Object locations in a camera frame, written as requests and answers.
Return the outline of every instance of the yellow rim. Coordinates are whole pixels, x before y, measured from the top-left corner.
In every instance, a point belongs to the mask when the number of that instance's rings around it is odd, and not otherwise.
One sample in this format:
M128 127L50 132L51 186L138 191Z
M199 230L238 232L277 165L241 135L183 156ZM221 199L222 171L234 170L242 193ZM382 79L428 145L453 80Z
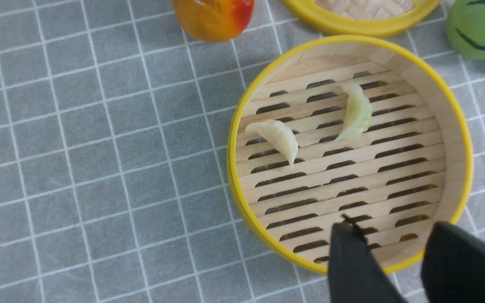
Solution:
M304 23L328 35L364 35L388 37L397 35L429 15L441 0L414 0L414 8L388 19L355 20L331 13L316 5L315 0L282 0L283 4Z
M465 142L465 150L466 150L466 178L465 178L465 183L464 183L464 191L462 193L460 202L458 204L458 207L456 211L454 212L454 215L450 218L450 222L453 224L456 224L458 220L460 219L462 212L465 208L465 205L467 203L467 200L469 198L469 193L470 193L470 188L471 188L471 182L473 178L473 149L472 149L472 143L471 143L471 138L469 135L469 128L467 126L464 114L461 110L460 105L458 104L458 101L454 97L454 94L450 90L450 88L447 86L447 84L441 79L441 77L437 74L436 71L433 70L432 67L430 67L428 64L426 64L422 59L416 57L415 54L412 54L410 51L401 48L400 46L397 46L396 44L387 42L385 40L379 40L376 38L371 38L371 37L364 37L364 36L333 36L333 37L327 37L323 38L320 40L313 40L310 42L307 42L305 44L302 44L296 48L293 48L277 58L275 61L270 63L268 67L266 67L252 82L250 87L246 90L244 93L243 97L237 104L237 108L235 109L235 113L233 115L233 119L231 121L231 128L229 129L229 139L228 139L228 145L227 145L227 170L228 170L228 178L229 178L229 186L231 188L231 191L233 193L233 199L235 200L235 205L239 209L239 212L241 213L241 216L243 219L246 221L248 226L254 231L254 233L263 241L265 242L269 247L271 247L273 250L275 250L277 253L279 253L281 256L285 257L286 259L296 263L297 265L300 265L304 268L307 268L308 270L312 270L315 272L318 272L320 274L326 274L327 272L327 267L325 265L320 265L317 263L314 263L312 261L309 261L307 259L304 259L302 257L299 257L298 255L295 255L295 253L291 252L291 250L286 249L282 244L280 244L276 239L274 239L262 226L262 224L258 221L256 218L256 215L254 215L253 211L250 209L250 206L248 205L248 201L246 201L246 197L244 196L243 188L241 187L241 184L239 182L238 178L238 173L237 173L237 165L235 163L235 141L237 139L237 129L239 128L239 121L241 119L241 115L243 113L244 108L246 107L246 104L250 101L250 98L254 95L256 90L258 89L259 84L264 81L264 79L271 74L272 71L277 69L283 62L285 62L288 58L294 56L297 53L302 52L303 50L306 50L308 48L313 48L315 46L319 46L321 44L327 44L327 43L336 43L336 42L362 42L362 43L368 43L368 44L374 44L377 46L381 46L383 48L388 48L389 50L392 50L398 54L401 54L402 56L406 57L418 67L423 69L432 79L439 85L439 88L444 92L445 96L447 96L450 104L452 105L452 108L454 110L454 113L456 113L456 118L458 119L458 122L461 127L461 133L464 138ZM401 263L397 263L395 265L386 267L384 270L387 274L390 274L392 272L396 272L398 270L401 270L405 267L408 267L415 263L416 261L419 261L422 259L424 251L420 251L417 255L414 257L411 257Z

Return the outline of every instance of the orange toy fruit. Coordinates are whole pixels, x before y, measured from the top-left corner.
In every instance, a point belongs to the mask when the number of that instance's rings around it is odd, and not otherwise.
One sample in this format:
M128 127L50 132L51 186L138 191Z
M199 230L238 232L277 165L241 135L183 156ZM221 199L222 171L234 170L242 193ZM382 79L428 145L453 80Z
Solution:
M173 0L173 8L190 36L207 42L224 42L248 26L254 0Z

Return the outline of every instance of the white dumpling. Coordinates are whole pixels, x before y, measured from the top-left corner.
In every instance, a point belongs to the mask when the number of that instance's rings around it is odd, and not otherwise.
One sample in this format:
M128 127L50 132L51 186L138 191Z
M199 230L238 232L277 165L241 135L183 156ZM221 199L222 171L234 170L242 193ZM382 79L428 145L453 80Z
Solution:
M246 127L245 132L258 133L272 144L278 152L283 154L287 158L289 166L293 167L295 157L297 157L298 143L289 126L281 121L266 120L264 122L250 123Z

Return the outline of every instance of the toy watermelon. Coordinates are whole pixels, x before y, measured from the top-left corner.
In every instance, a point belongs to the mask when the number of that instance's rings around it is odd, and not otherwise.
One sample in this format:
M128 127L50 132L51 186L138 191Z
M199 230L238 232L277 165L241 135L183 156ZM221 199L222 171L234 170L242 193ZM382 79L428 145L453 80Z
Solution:
M485 0L456 0L448 16L447 35L464 57L485 59Z

